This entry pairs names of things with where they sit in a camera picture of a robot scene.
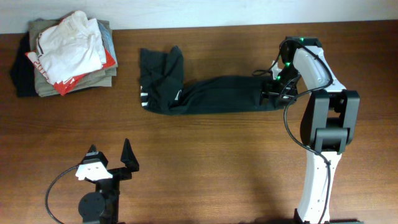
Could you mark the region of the dark green t-shirt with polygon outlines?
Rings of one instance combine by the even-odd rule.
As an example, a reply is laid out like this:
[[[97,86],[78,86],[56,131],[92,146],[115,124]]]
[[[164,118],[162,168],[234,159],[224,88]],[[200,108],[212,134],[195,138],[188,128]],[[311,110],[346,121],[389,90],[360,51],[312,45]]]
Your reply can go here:
[[[177,46],[169,53],[140,49],[140,70],[141,105],[153,113],[274,111],[286,105],[271,93],[275,81],[270,77],[233,75],[184,84],[184,58]]]

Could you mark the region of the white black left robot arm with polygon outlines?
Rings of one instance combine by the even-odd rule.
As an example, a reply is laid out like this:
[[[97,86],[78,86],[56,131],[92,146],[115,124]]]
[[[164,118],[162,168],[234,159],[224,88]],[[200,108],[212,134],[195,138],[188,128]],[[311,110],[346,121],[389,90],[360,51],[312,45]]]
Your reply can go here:
[[[119,222],[120,182],[132,179],[132,173],[139,171],[139,163],[128,139],[124,140],[121,162],[123,167],[108,169],[106,156],[92,145],[79,163],[75,174],[78,180],[95,184],[95,191],[84,195],[78,204],[83,223]]]

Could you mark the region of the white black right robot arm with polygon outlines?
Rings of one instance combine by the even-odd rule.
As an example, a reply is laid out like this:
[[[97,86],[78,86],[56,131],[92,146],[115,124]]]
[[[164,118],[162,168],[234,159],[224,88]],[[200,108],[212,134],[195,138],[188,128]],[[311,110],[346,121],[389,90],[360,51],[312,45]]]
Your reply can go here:
[[[262,98],[283,104],[285,114],[300,97],[310,96],[300,124],[300,138],[289,135],[307,152],[303,193],[293,222],[331,223],[334,176],[354,137],[359,94],[338,81],[315,37],[286,37],[267,72],[272,81]]]

